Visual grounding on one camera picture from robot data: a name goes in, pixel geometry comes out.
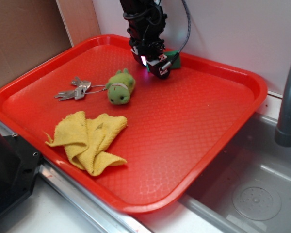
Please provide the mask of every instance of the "sink basin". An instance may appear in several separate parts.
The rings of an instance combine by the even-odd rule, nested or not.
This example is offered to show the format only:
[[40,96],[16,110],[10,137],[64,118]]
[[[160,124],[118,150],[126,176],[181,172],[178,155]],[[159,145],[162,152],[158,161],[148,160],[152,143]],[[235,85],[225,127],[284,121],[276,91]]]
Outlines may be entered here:
[[180,201],[224,232],[291,233],[291,148],[275,126],[254,114]]

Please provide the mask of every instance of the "yellow cloth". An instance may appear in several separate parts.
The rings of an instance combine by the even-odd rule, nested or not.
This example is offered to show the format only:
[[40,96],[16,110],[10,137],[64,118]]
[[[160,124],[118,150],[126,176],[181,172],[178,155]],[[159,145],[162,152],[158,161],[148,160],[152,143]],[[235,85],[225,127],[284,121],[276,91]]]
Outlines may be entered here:
[[100,175],[107,166],[118,166],[127,161],[106,153],[115,137],[127,126],[124,116],[101,114],[96,119],[86,119],[85,112],[68,115],[55,128],[54,140],[48,135],[50,147],[64,146],[73,165],[92,176]]

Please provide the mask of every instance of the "stuffed turtle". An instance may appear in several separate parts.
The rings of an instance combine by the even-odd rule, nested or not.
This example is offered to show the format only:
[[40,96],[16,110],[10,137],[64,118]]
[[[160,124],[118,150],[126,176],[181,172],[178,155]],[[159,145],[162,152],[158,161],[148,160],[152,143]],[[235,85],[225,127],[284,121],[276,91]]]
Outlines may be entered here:
[[108,90],[108,99],[110,103],[120,105],[126,104],[130,100],[130,95],[135,88],[136,81],[125,68],[111,77],[106,84]]

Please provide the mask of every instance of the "keys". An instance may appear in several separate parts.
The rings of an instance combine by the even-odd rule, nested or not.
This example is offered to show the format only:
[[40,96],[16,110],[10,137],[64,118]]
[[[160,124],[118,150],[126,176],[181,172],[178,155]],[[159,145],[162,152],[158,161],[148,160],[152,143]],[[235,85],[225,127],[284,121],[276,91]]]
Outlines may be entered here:
[[68,99],[82,99],[85,96],[87,90],[91,89],[92,83],[87,80],[80,80],[79,77],[75,77],[75,80],[72,80],[72,85],[77,88],[71,91],[62,91],[58,95],[54,96],[55,98],[60,98],[58,101],[68,100]]
[[91,89],[92,83],[90,81],[87,80],[80,80],[79,77],[75,77],[75,80],[72,80],[71,82],[72,85],[75,85],[77,87],[79,86],[84,86],[85,87],[85,91],[88,91]]

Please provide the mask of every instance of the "red tray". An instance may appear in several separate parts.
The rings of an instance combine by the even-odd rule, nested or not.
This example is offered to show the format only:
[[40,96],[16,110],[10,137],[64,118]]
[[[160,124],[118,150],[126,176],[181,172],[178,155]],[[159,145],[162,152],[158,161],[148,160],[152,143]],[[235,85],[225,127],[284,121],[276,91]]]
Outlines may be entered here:
[[[75,76],[105,84],[128,68],[136,79],[130,102],[116,106],[107,93],[58,101],[73,90]],[[138,64],[128,39],[104,35],[65,51],[0,90],[0,120],[26,138],[53,164],[110,206],[144,213],[177,200],[223,146],[250,118],[267,94],[263,79],[251,72],[181,54],[181,68],[166,80]],[[92,177],[71,165],[63,148],[45,145],[48,133],[68,114],[84,110],[125,116],[128,126],[107,152],[127,160]]]

